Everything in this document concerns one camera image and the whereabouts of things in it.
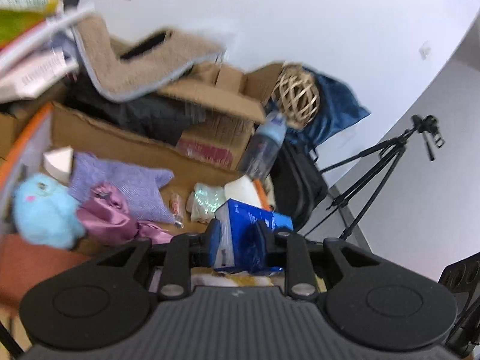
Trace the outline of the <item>beige fuzzy mat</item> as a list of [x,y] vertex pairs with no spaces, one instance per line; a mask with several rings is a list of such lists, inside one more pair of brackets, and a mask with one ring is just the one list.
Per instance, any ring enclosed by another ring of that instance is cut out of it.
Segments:
[[91,15],[73,29],[90,81],[103,97],[124,103],[177,80],[195,64],[223,57],[222,44],[167,28],[117,55],[101,16]]

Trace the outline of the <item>small candy wrapper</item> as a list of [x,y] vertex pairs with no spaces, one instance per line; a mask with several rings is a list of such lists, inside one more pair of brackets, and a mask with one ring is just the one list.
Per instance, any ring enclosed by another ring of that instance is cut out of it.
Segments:
[[170,206],[175,219],[175,226],[178,228],[184,228],[185,204],[178,193],[171,194]]

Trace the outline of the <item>pink satin bow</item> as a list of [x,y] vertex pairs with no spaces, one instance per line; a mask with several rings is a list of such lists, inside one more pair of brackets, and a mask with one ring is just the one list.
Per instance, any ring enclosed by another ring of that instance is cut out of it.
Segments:
[[173,235],[157,224],[134,219],[126,197],[107,182],[91,189],[89,199],[76,210],[86,232],[97,242],[117,246],[137,239],[148,239],[153,245],[168,244]]

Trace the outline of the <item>white foam cylinder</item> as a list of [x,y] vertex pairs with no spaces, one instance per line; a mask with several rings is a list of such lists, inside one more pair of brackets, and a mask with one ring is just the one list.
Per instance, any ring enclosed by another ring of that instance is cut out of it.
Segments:
[[224,186],[224,196],[226,200],[233,199],[257,208],[262,207],[256,187],[248,175],[227,183]]

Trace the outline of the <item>purple knitted cloth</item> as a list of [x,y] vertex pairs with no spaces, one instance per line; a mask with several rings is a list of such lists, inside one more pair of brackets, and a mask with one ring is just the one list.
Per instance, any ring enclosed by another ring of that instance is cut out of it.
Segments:
[[160,189],[173,178],[169,169],[100,159],[93,154],[77,152],[68,191],[84,203],[94,186],[107,182],[124,194],[135,219],[172,224],[174,216],[165,205]]

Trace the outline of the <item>large open cardboard box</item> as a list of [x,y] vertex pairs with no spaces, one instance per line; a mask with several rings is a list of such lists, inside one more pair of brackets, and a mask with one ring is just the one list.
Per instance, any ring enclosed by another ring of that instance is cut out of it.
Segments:
[[263,102],[280,67],[273,63],[244,73],[220,59],[198,63],[156,91],[113,102],[120,108],[115,118],[187,156],[235,169],[253,127],[265,120]]

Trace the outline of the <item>white red board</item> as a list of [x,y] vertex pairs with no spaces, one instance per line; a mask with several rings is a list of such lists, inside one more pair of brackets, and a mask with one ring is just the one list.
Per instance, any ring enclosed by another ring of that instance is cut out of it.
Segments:
[[72,27],[94,12],[95,5],[93,3],[86,3],[78,8],[69,8],[61,15],[51,16],[20,35],[1,51],[1,75],[6,74],[26,55],[45,43],[55,33]]

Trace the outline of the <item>red orange cardboard box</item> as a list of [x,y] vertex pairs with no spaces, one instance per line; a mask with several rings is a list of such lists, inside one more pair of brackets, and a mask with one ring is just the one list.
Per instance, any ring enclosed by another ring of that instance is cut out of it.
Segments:
[[235,170],[185,157],[167,145],[135,137],[59,104],[44,106],[1,165],[1,305],[11,311],[18,310],[21,298],[34,285],[100,251],[79,238],[72,238],[58,248],[32,244],[16,236],[16,226],[7,220],[21,172],[43,172],[43,153],[53,146],[70,146],[75,150],[67,189],[81,203],[89,198],[95,185],[107,178],[98,164],[87,166],[84,157],[156,170],[156,177],[143,182],[122,173],[111,183],[117,188],[139,184],[141,193],[128,203],[131,214],[167,230],[174,228],[169,208],[171,194],[187,198],[198,183],[225,186],[242,176]]

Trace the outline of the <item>blue velvet cushion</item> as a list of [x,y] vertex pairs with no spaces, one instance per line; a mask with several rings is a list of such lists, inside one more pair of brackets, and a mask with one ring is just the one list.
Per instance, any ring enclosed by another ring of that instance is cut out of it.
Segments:
[[348,85],[333,77],[303,66],[310,73],[320,94],[320,109],[313,121],[303,130],[289,128],[286,140],[292,144],[301,142],[306,152],[343,130],[352,127],[370,115],[370,111],[356,98]]

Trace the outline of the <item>yellow green snack bag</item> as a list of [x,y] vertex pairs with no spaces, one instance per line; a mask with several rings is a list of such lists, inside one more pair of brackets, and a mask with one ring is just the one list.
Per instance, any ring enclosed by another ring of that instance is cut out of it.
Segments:
[[64,0],[1,0],[1,50],[48,17],[63,10]]

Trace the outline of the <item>black bag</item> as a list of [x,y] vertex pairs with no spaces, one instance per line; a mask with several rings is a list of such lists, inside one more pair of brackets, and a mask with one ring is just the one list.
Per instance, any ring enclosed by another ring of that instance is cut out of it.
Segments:
[[270,171],[276,212],[289,216],[298,232],[327,196],[328,186],[302,145],[284,141]]

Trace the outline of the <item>white triangular sponge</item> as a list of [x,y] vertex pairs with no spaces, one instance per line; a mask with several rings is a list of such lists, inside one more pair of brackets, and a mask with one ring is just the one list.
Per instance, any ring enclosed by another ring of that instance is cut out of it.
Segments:
[[74,150],[71,146],[47,151],[43,154],[43,167],[55,180],[68,184],[72,174]]

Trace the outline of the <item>yellow plush toy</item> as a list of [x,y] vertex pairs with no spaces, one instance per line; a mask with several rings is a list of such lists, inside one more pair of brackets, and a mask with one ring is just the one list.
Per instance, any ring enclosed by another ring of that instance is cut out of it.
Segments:
[[196,273],[191,276],[191,288],[208,287],[272,287],[269,277],[249,274]]

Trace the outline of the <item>light blue plush toy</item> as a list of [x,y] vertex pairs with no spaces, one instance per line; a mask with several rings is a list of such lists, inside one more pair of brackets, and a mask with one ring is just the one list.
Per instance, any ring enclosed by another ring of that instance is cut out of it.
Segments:
[[13,221],[27,242],[70,250],[86,235],[77,218],[79,207],[78,200],[68,193],[68,187],[38,172],[16,188]]

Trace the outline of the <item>blue tissue pack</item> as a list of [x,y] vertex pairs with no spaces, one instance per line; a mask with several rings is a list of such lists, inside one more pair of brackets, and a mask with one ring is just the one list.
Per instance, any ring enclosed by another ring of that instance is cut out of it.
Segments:
[[265,224],[270,233],[279,228],[293,231],[289,216],[229,199],[215,212],[221,224],[221,239],[214,268],[221,272],[260,274],[280,272],[281,267],[265,265],[266,246],[257,223]]

